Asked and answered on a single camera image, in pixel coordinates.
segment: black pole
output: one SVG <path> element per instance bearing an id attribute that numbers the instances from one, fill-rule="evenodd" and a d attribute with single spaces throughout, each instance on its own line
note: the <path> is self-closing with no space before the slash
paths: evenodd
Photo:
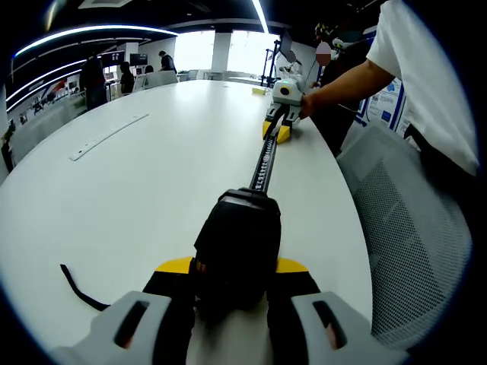
<path id="1" fill-rule="evenodd" d="M 275 55 L 277 53 L 277 45 L 280 44 L 278 40 L 274 41 L 274 53 L 272 54 L 272 63 L 271 63 L 271 71 L 269 73 L 269 76 L 267 78 L 267 87 L 271 87 L 271 80 L 272 80 L 272 69 L 274 68 L 274 61 L 275 61 Z"/>
<path id="2" fill-rule="evenodd" d="M 260 86 L 264 85 L 264 79 L 266 78 L 267 58 L 269 57 L 269 52 L 271 52 L 271 50 L 269 48 L 266 49 L 266 61 L 264 62 L 264 71 L 262 71 L 262 76 L 260 77 Z"/>

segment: desk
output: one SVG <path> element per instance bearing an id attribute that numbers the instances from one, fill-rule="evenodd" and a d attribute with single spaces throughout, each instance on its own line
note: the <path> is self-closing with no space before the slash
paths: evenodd
<path id="1" fill-rule="evenodd" d="M 251 85 L 258 85 L 260 86 L 260 79 L 257 80 L 256 78 L 240 78 L 240 77 L 235 77 L 235 78 L 228 78 L 229 81 L 233 82 L 240 82 L 242 84 L 251 84 Z M 264 80 L 263 86 L 267 86 L 267 80 Z"/>
<path id="2" fill-rule="evenodd" d="M 60 263 L 82 291 L 113 303 L 142 290 L 162 262 L 195 254 L 193 244 L 219 195 L 250 183 L 270 100 L 252 94 L 249 85 L 223 81 L 144 90 L 79 116 L 21 161 L 0 187 L 0 275 L 43 346 L 74 344 L 98 314 L 72 292 Z M 69 160 L 78 147 L 146 113 Z M 281 256 L 306 265 L 322 291 L 334 291 L 371 321 L 371 276 L 358 215 L 310 120 L 278 146 L 268 194 L 282 213 Z M 265 318 L 265 309 L 259 313 Z M 241 332 L 225 328 L 213 341 L 228 338 L 235 345 L 242 333 L 251 341 L 268 339 L 265 320 L 234 317 L 252 325 Z M 194 342 L 188 363 L 207 348 L 201 339 Z M 226 363 L 266 363 L 249 360 L 264 358 L 266 349 L 242 346 L 232 349 L 241 357 Z M 213 351 L 213 357 L 225 356 Z"/>

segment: window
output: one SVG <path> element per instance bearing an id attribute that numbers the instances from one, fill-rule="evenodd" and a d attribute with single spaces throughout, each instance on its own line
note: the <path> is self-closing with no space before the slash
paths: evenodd
<path id="1" fill-rule="evenodd" d="M 176 38 L 174 66 L 177 71 L 212 67 L 215 31 L 183 33 Z"/>
<path id="2" fill-rule="evenodd" d="M 235 30 L 231 34 L 227 70 L 261 75 L 264 69 L 266 49 L 274 50 L 274 41 L 278 39 L 279 36 L 275 34 Z M 266 74 L 270 67 L 271 64 L 268 62 Z"/>

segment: mesh chair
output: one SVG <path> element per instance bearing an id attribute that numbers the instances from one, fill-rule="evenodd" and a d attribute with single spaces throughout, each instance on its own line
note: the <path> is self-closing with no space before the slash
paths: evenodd
<path id="1" fill-rule="evenodd" d="M 419 343 L 448 304 L 471 239 L 458 204 L 428 182 L 419 152 L 370 125 L 337 159 L 364 231 L 373 288 L 372 335 Z"/>

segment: ceiling light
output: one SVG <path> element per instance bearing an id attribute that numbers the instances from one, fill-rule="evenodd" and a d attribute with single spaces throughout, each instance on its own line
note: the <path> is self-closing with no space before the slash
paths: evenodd
<path id="1" fill-rule="evenodd" d="M 49 71 L 47 73 L 45 73 L 44 75 L 42 76 L 39 76 L 38 78 L 34 78 L 31 82 L 29 82 L 28 84 L 25 84 L 23 87 L 21 87 L 20 89 L 18 89 L 17 91 L 15 91 L 10 97 L 8 97 L 5 101 L 9 101 L 12 97 L 14 97 L 15 95 L 17 95 L 18 93 L 20 93 L 23 89 L 25 89 L 26 87 L 29 87 L 30 85 L 38 82 L 39 80 L 42 80 L 43 78 L 45 78 L 46 76 L 48 75 L 51 75 L 53 74 L 54 72 L 57 72 L 59 70 L 62 70 L 63 68 L 66 68 L 66 67 L 69 67 L 69 66 L 73 66 L 73 65 L 77 65 L 78 63 L 82 63 L 82 62 L 85 62 L 86 59 L 82 59 L 80 61 L 76 61 L 76 62 L 73 62 L 73 63 L 70 63 L 69 65 L 64 65 L 64 66 L 61 66 L 61 67 L 58 67 L 56 70 L 52 70 L 52 71 Z"/>
<path id="2" fill-rule="evenodd" d="M 15 103 L 13 103 L 12 105 L 9 106 L 9 108 L 7 108 L 7 113 L 10 112 L 12 109 L 15 108 L 15 106 L 17 106 L 17 104 L 19 104 L 21 101 L 24 101 L 25 99 L 27 99 L 30 95 L 36 93 L 37 91 L 45 88 L 47 85 L 51 85 L 53 82 L 56 82 L 56 81 L 59 81 L 63 78 L 67 78 L 68 76 L 71 76 L 71 75 L 74 75 L 74 74 L 77 74 L 81 72 L 81 69 L 79 70 L 76 70 L 76 71 L 73 71 L 73 72 L 69 72 L 68 74 L 66 75 L 63 75 L 63 76 L 59 76 L 58 78 L 55 78 L 54 80 L 51 80 L 49 82 L 46 82 L 45 84 L 43 85 L 40 85 L 37 89 L 34 89 L 32 90 L 30 93 L 28 94 L 25 94 L 23 97 L 21 97 L 19 100 L 17 100 Z"/>
<path id="3" fill-rule="evenodd" d="M 260 23 L 262 24 L 262 28 L 264 29 L 265 34 L 269 34 L 269 29 L 267 28 L 266 17 L 264 16 L 264 12 L 262 10 L 262 6 L 260 6 L 259 0 L 252 0 L 253 6 L 257 11 L 257 15 L 259 15 Z"/>
<path id="4" fill-rule="evenodd" d="M 28 51 L 29 49 L 40 46 L 41 44 L 44 44 L 44 43 L 49 42 L 51 40 L 57 40 L 58 38 L 61 38 L 61 37 L 69 36 L 71 34 L 90 32 L 92 30 L 110 30 L 110 29 L 145 30 L 145 31 L 149 31 L 149 32 L 170 34 L 171 36 L 178 36 L 179 35 L 178 33 L 174 33 L 174 32 L 171 32 L 169 30 L 150 28 L 150 27 L 140 27 L 138 25 L 94 25 L 94 26 L 90 26 L 90 27 L 75 28 L 75 29 L 65 30 L 63 32 L 51 34 L 50 36 L 46 36 L 40 40 L 37 40 L 34 43 L 31 43 L 30 45 L 24 47 L 23 49 L 21 49 L 20 51 L 15 53 L 14 57 L 19 56 L 20 54 L 24 53 L 25 51 Z"/>

